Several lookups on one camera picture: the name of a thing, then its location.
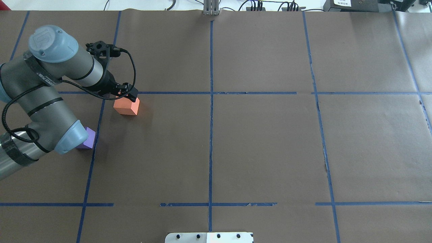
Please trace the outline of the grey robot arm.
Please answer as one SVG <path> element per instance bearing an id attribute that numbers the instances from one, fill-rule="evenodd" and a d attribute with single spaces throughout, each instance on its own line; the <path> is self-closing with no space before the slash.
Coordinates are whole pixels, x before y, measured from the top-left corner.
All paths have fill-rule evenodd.
<path id="1" fill-rule="evenodd" d="M 108 70 L 111 58 L 130 52 L 103 41 L 83 48 L 63 29 L 34 31 L 22 56 L 1 64 L 1 179 L 55 151 L 66 154 L 88 139 L 81 121 L 55 86 L 70 84 L 93 97 L 138 100 L 136 80 L 118 83 Z"/>

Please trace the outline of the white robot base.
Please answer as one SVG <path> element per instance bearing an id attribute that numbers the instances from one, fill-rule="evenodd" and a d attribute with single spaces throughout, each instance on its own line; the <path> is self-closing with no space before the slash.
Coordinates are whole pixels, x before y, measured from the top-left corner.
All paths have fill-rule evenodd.
<path id="1" fill-rule="evenodd" d="M 251 232 L 169 233 L 165 243 L 253 243 Z"/>

